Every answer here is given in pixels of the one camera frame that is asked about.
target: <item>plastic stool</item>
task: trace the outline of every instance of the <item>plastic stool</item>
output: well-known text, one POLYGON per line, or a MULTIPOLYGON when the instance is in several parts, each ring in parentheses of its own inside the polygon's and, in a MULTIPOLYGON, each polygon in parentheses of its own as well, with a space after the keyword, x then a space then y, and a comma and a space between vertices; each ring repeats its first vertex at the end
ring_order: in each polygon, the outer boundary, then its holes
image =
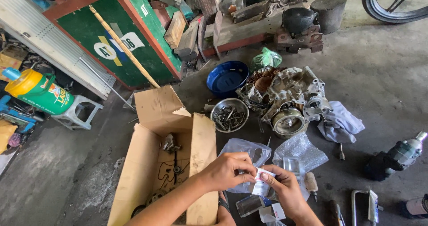
POLYGON ((88 98, 84 96, 74 96, 74 102, 71 105, 67 111, 63 112, 59 115, 52 115, 52 118, 61 123, 62 125, 66 126, 68 129, 73 130, 75 128, 83 128, 86 130, 91 129, 91 121, 95 116, 95 113, 97 113, 98 109, 103 109, 104 106, 96 103, 92 100, 89 100, 88 98), (85 106, 81 105, 81 103, 88 102, 95 106, 95 108, 92 110, 91 114, 89 115, 86 122, 80 120, 78 118, 78 115, 80 112, 85 108, 85 106))

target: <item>stainless steel bowl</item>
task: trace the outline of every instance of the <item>stainless steel bowl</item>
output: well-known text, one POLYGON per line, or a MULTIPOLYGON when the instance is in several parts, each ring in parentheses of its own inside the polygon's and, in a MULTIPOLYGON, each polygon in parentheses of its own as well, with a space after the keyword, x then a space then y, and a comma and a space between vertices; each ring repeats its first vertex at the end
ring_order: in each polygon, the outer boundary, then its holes
POLYGON ((213 122, 215 122, 214 114, 216 114, 218 111, 220 111, 220 109, 222 109, 223 107, 228 107, 228 106, 234 106, 238 113, 244 113, 245 119, 244 119, 243 123, 241 124, 241 126, 235 128, 231 131, 222 130, 221 128, 218 128, 217 124, 216 124, 215 128, 217 129, 217 131, 229 133, 229 132, 239 130, 240 128, 242 128, 242 126, 244 126, 244 124, 248 120, 248 114, 249 114, 248 107, 243 101, 241 101, 237 98, 226 98, 226 99, 221 100, 219 103, 217 103, 211 111, 210 119, 213 120, 213 122))

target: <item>rag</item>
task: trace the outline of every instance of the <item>rag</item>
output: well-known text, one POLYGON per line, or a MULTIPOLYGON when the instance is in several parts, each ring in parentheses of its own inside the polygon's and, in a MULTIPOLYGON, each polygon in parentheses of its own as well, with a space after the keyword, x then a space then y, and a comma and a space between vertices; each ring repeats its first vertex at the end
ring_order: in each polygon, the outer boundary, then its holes
POLYGON ((333 112, 324 114, 318 129, 325 139, 336 143, 354 143, 355 134, 365 129, 362 120, 354 117, 340 102, 330 102, 333 112))

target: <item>forearm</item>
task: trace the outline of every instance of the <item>forearm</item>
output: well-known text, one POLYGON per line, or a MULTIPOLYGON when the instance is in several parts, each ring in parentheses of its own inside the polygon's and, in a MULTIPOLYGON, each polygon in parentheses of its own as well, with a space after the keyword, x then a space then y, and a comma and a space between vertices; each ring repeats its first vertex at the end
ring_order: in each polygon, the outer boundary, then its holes
POLYGON ((208 191, 198 175, 190 177, 182 185, 132 218, 126 226, 171 225, 192 203, 208 191))
POLYGON ((303 210, 301 216, 292 218, 292 220, 296 223, 296 226, 323 226, 309 205, 307 205, 307 208, 303 210))

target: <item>green plastic bag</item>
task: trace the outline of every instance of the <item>green plastic bag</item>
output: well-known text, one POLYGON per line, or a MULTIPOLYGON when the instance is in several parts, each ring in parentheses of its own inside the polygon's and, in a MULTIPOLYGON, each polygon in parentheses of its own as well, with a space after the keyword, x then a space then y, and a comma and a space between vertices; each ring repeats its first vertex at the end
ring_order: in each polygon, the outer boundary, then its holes
POLYGON ((282 62, 282 57, 275 51, 271 51, 267 48, 261 50, 261 54, 255 56, 251 61, 249 68, 249 74, 253 74, 254 71, 259 70, 265 66, 278 67, 282 62))

